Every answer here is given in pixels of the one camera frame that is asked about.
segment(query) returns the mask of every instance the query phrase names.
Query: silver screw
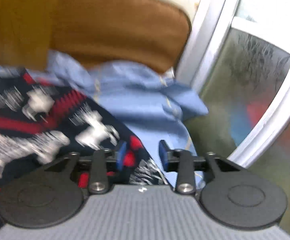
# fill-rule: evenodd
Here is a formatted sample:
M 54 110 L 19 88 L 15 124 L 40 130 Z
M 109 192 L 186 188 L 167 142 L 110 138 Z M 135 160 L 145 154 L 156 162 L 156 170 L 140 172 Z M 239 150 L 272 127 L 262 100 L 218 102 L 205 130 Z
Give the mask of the silver screw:
M 182 183 L 178 186 L 178 191 L 183 192 L 183 193 L 187 193 L 187 192 L 191 192 L 194 190 L 194 187 L 189 184 L 189 183 Z
M 95 191 L 101 191 L 105 189 L 105 185 L 101 182 L 93 182 L 91 184 L 91 188 L 92 190 L 95 190 Z

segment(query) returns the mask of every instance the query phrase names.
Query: blue fabric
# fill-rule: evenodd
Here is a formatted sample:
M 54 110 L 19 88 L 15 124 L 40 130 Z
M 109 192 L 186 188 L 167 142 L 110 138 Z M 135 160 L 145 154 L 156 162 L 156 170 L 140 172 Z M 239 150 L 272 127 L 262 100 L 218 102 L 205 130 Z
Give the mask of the blue fabric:
M 170 148 L 186 148 L 196 154 L 182 121 L 208 110 L 194 91 L 173 78 L 130 61 L 111 61 L 88 71 L 57 51 L 49 52 L 47 72 L 28 72 L 36 80 L 69 85 L 93 98 L 141 139 L 161 169 L 158 143 L 162 139 Z M 176 173 L 163 173 L 174 186 Z

